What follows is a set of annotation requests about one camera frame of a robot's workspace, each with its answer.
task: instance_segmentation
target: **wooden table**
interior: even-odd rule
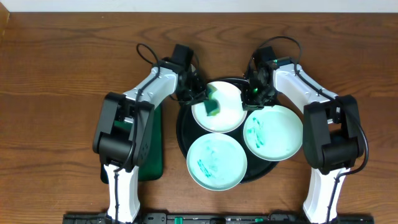
[[[301,41],[301,65],[325,88],[358,100],[370,144],[363,172],[348,177],[339,213],[398,216],[397,14],[12,13],[0,48],[0,223],[60,223],[101,212],[108,186],[91,150],[103,97],[149,74],[138,42],[160,57],[193,48],[208,78],[241,76],[255,47],[275,35]],[[294,44],[272,43],[279,56]],[[144,208],[180,213],[299,211],[310,166],[302,150],[265,177],[212,192],[190,177],[175,135],[178,105],[166,99],[164,174],[141,183]]]

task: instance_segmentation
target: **white backdrop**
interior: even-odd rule
[[[0,0],[10,12],[398,12],[398,0]]]

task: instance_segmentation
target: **wooden table surface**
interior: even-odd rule
[[[109,206],[91,149],[105,94],[150,71],[138,42],[160,57],[193,48],[208,78],[241,76],[254,48],[275,35],[301,41],[301,65],[326,89],[352,94],[369,139],[366,169],[349,176],[339,213],[398,222],[397,14],[12,13],[0,48],[0,223],[61,223],[67,212]],[[294,44],[272,44],[297,55]],[[178,104],[166,99],[164,174],[140,183],[144,208],[170,213],[299,211],[310,166],[302,150],[265,177],[225,192],[190,177],[177,144]]]

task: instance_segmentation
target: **round black tray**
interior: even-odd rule
[[[248,82],[241,78],[222,78],[214,81],[228,82],[234,84],[237,87],[239,87],[240,85],[248,85]],[[254,181],[263,177],[278,164],[278,162],[271,162],[260,159],[248,149],[243,139],[244,122],[235,130],[225,133],[226,135],[231,136],[232,138],[237,140],[238,143],[242,145],[248,159],[248,169],[241,181],[241,184]],[[209,131],[204,130],[195,121],[195,118],[192,115],[191,106],[181,106],[177,118],[177,141],[185,158],[187,158],[188,150],[193,142],[196,141],[200,136],[209,133]]]

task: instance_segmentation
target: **plate with green marking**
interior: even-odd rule
[[[292,157],[301,147],[303,124],[283,106],[266,106],[251,113],[243,127],[243,138],[250,151],[267,161]]]
[[[225,134],[211,133],[191,145],[187,166],[199,185],[220,191],[240,183],[248,168],[248,160],[237,140]]]

